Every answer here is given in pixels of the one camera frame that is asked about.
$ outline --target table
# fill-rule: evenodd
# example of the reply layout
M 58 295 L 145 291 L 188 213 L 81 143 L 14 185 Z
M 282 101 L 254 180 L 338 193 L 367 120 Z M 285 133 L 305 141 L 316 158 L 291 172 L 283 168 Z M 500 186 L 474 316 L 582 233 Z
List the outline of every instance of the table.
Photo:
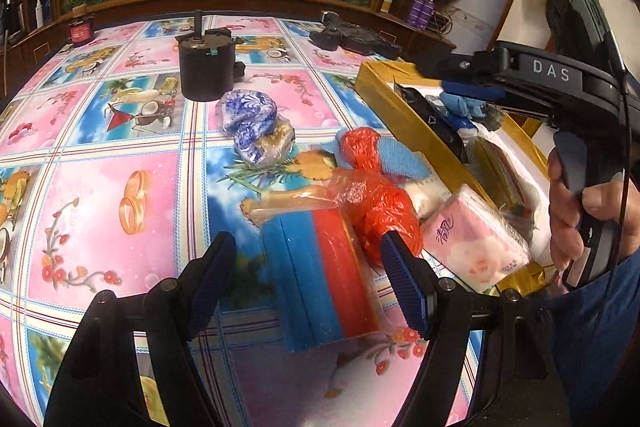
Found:
M 290 161 L 244 184 L 230 177 L 243 166 L 215 103 L 180 93 L 174 37 L 193 19 L 99 31 L 94 42 L 49 60 L 0 117 L 0 379 L 39 425 L 94 292 L 144 293 L 176 277 L 220 230 L 236 237 L 238 265 L 191 349 L 225 425 L 390 425 L 409 391 L 425 344 L 406 328 L 382 272 L 376 286 L 393 331 L 286 352 L 259 231 L 242 212 L 242 202 L 265 188 L 327 181 L 331 158 L 318 145 L 338 129 L 389 134 L 353 90 L 363 57 L 313 46 L 308 31 L 316 23 L 204 21 L 222 26 L 244 39 L 238 60 L 246 76 L 237 87 L 266 92 L 296 129 Z M 144 334 L 135 341 L 145 392 L 156 393 Z M 473 334 L 451 422 L 466 413 L 479 344 Z

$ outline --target human hand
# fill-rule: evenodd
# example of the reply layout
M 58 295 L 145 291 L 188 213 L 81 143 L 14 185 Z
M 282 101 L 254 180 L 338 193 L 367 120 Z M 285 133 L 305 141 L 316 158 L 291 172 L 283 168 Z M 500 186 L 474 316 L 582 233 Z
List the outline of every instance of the human hand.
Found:
M 570 261 L 580 258 L 584 244 L 576 226 L 580 222 L 582 209 L 576 198 L 562 182 L 562 166 L 556 150 L 548 158 L 549 218 L 551 225 L 551 259 L 559 270 L 565 270 Z M 582 206 L 591 216 L 601 221 L 620 217 L 622 201 L 622 174 L 612 181 L 585 188 L 582 192 Z M 626 198 L 625 225 L 620 242 L 620 259 L 633 254 L 640 247 L 640 193 L 629 183 Z

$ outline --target purple bottle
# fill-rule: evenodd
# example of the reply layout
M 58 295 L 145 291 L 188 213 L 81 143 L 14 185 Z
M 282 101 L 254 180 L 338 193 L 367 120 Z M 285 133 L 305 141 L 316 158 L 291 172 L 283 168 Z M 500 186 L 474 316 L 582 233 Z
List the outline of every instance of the purple bottle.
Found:
M 428 0 L 424 2 L 422 6 L 422 11 L 420 12 L 420 16 L 418 17 L 418 26 L 419 30 L 423 30 L 427 27 L 433 14 L 436 12 L 436 5 L 433 0 Z
M 411 4 L 409 15 L 406 18 L 406 22 L 409 26 L 413 26 L 414 28 L 418 27 L 418 19 L 420 18 L 420 13 L 422 12 L 422 8 L 425 3 L 426 0 L 414 0 L 414 3 Z

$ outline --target pink tissue package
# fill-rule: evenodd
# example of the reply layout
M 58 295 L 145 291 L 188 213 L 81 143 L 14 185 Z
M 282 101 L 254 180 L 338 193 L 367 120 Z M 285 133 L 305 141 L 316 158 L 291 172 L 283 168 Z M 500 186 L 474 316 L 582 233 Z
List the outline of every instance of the pink tissue package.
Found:
M 480 293 L 530 261 L 526 241 L 467 185 L 420 230 L 424 249 Z

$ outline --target red label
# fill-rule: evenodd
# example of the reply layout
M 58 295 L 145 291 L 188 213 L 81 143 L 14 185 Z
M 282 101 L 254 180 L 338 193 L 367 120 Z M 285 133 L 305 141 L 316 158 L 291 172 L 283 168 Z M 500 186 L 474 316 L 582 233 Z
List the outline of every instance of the red label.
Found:
M 80 26 L 73 26 L 71 28 L 71 41 L 72 42 L 84 42 L 91 38 L 91 29 L 89 23 L 84 23 Z

